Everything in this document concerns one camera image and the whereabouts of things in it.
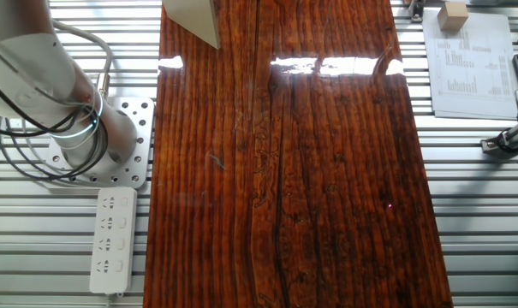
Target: gray cable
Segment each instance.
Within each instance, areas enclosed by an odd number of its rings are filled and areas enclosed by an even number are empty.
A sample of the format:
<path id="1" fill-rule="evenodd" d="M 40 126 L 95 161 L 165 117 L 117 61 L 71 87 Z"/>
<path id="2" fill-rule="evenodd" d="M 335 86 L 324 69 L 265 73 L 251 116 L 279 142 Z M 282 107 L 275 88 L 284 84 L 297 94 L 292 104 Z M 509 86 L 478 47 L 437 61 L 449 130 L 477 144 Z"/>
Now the gray cable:
<path id="1" fill-rule="evenodd" d="M 108 74 L 110 72 L 110 66 L 112 65 L 112 49 L 104 42 L 101 38 L 96 35 L 93 35 L 87 31 L 80 30 L 76 27 L 72 27 L 69 25 L 65 25 L 59 21 L 53 20 L 53 26 L 59 30 L 64 30 L 73 35 L 77 35 L 81 38 L 88 39 L 94 43 L 97 43 L 101 48 L 103 48 L 104 52 L 106 52 L 106 63 L 104 64 L 103 73 Z"/>
<path id="2" fill-rule="evenodd" d="M 112 295 L 106 294 L 106 308 L 110 308 L 112 305 Z"/>

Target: metal clamp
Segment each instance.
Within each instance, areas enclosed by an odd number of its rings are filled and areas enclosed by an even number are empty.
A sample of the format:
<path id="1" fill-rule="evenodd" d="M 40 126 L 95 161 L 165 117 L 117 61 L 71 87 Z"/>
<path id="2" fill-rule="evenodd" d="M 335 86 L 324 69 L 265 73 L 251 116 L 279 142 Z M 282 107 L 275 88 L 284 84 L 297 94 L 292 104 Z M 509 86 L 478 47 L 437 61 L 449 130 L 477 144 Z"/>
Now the metal clamp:
<path id="1" fill-rule="evenodd" d="M 411 16 L 411 22 L 421 23 L 424 16 L 424 7 L 426 0 L 413 0 L 409 4 L 409 15 Z"/>

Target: metal slat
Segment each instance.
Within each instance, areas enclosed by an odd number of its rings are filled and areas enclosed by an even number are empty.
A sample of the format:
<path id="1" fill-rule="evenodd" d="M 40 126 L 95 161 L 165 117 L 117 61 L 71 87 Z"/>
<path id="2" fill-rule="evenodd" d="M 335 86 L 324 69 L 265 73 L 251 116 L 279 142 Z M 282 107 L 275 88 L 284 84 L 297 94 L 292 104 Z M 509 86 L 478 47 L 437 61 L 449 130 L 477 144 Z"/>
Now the metal slat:
<path id="1" fill-rule="evenodd" d="M 422 26 L 410 23 L 401 0 L 390 2 L 455 305 L 517 308 L 518 156 L 488 157 L 479 148 L 480 139 L 515 122 L 435 118 Z M 51 0 L 50 4 L 53 18 L 110 44 L 115 58 L 110 95 L 156 97 L 160 0 Z M 517 41 L 518 6 L 474 5 L 469 11 L 507 15 L 512 39 Z M 96 79 L 104 52 L 68 33 L 60 32 L 59 38 Z M 33 140 L 43 157 L 49 141 Z M 5 144 L 12 146 L 9 139 Z M 23 151 L 31 155 L 27 148 Z M 21 161 L 14 148 L 8 153 Z M 132 291 L 116 299 L 115 305 L 142 303 L 149 187 L 147 183 L 138 200 Z M 104 306 L 104 296 L 88 292 L 94 214 L 91 192 L 50 192 L 16 173 L 0 156 L 0 307 Z"/>

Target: wood grain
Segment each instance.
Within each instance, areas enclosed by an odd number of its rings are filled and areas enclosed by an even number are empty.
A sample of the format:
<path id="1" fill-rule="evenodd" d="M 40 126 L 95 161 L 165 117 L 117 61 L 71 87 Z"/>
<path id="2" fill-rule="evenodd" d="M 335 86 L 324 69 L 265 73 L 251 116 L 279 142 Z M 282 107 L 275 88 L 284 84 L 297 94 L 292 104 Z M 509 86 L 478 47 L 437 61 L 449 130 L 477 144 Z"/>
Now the wood grain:
<path id="1" fill-rule="evenodd" d="M 162 17 L 144 307 L 452 307 L 390 1 L 215 4 Z"/>

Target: power strip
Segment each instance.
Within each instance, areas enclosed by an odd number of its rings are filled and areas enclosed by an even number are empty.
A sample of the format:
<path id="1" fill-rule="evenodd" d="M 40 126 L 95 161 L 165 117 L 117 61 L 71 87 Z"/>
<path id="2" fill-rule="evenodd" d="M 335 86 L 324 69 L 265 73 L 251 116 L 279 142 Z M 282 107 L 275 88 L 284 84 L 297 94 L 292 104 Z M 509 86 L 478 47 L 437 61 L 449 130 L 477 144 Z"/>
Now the power strip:
<path id="1" fill-rule="evenodd" d="M 137 192 L 130 187 L 98 191 L 91 278 L 92 293 L 124 293 L 131 287 Z"/>

